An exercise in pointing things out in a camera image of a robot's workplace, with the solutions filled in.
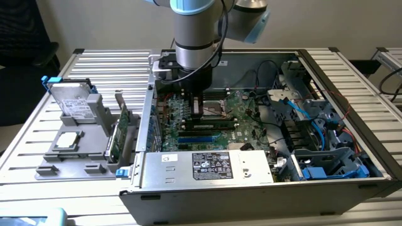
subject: warning label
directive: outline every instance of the warning label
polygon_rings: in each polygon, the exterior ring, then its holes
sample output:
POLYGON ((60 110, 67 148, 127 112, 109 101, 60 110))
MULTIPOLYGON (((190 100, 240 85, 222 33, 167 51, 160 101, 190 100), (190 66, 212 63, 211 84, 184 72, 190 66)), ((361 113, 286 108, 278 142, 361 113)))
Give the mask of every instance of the warning label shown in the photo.
POLYGON ((192 178, 195 180, 232 179, 228 152, 192 153, 192 178))
POLYGON ((93 114, 85 100, 63 100, 63 103, 73 119, 93 119, 93 114))

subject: green circuit board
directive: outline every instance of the green circuit board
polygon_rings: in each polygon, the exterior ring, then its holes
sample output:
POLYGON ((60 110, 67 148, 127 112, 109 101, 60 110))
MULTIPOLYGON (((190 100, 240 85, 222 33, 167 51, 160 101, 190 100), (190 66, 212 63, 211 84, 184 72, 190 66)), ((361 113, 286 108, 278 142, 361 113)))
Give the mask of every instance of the green circuit board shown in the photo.
POLYGON ((121 113, 115 127, 116 133, 111 137, 111 154, 115 161, 119 160, 120 154, 123 153, 125 136, 127 136, 127 127, 128 127, 128 109, 125 104, 121 105, 121 113))
POLYGON ((255 150, 267 150, 268 141, 263 136, 259 138, 263 131, 263 125, 255 122, 244 113, 248 106, 254 108, 251 98, 247 100, 242 99, 242 96, 247 95, 248 92, 235 91, 231 93, 224 100, 224 111, 226 113, 236 118, 235 130, 212 131, 212 142, 208 143, 179 143, 179 132, 184 131, 182 128, 182 120, 190 118, 190 105, 188 102, 179 96, 171 95, 162 97, 159 103, 159 117, 162 121, 163 131, 163 147, 162 151, 200 151, 200 150, 228 150, 239 149, 242 144, 250 143, 255 150), (179 148, 179 145, 187 145, 187 148, 179 148))

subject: power supply label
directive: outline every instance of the power supply label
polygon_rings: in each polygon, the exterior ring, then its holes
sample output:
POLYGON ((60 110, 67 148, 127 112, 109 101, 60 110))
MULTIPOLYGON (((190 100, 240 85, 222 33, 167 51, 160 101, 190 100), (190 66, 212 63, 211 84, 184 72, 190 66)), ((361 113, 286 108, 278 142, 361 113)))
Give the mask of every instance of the power supply label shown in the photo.
POLYGON ((192 178, 195 180, 232 179, 228 152, 192 153, 192 178))

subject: aluminum extrusion table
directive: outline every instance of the aluminum extrusion table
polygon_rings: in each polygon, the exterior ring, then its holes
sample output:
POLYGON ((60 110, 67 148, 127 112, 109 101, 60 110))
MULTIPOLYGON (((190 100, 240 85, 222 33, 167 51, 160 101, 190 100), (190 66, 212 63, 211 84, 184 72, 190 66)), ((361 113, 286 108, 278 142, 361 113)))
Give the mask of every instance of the aluminum extrusion table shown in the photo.
MULTIPOLYGON (((349 99, 375 136, 383 142, 398 163, 402 164, 402 120, 395 106, 353 67, 339 52, 327 48, 307 49, 342 95, 349 99)), ((60 76, 89 78, 104 98, 104 106, 119 113, 113 92, 121 89, 128 108, 142 113, 148 81, 150 50, 84 50, 69 58, 60 76)), ((0 208, 61 207, 71 225, 136 225, 120 201, 120 181, 37 181, 35 168, 43 161, 61 125, 60 108, 45 94, 9 148, 0 159, 0 208)), ((342 216, 286 218, 228 222, 204 225, 401 225, 402 191, 386 198, 361 203, 342 216)))

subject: white sticker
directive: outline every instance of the white sticker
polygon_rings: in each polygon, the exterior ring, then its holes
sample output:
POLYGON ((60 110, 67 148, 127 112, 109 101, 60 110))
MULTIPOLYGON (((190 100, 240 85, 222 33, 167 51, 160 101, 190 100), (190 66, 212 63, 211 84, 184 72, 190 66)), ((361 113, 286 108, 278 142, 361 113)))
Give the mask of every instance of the white sticker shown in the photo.
POLYGON ((227 60, 222 60, 222 61, 219 61, 219 64, 218 64, 218 66, 227 66, 227 60))
POLYGON ((63 100, 63 104, 73 119, 93 119, 91 108, 84 99, 63 100))
POLYGON ((162 162, 166 162, 166 161, 178 161, 178 154, 163 154, 162 162))
POLYGON ((214 128, 214 125, 194 125, 194 128, 203 129, 203 128, 214 128))

